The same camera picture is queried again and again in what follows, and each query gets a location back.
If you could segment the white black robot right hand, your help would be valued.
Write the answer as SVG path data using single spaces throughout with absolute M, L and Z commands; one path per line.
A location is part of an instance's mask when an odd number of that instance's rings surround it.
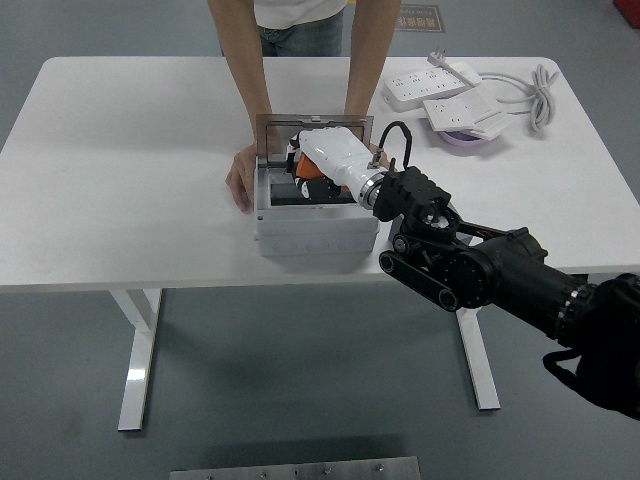
M 303 198 L 317 203 L 344 191 L 371 210 L 387 172 L 372 168 L 372 153 L 346 127 L 303 130 L 287 146 L 287 170 Z

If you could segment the person's right hand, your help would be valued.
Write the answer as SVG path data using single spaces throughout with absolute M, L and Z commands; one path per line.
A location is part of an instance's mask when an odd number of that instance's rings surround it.
M 254 207 L 256 155 L 256 144 L 246 146 L 236 153 L 225 179 L 232 199 L 242 213 L 249 213 Z

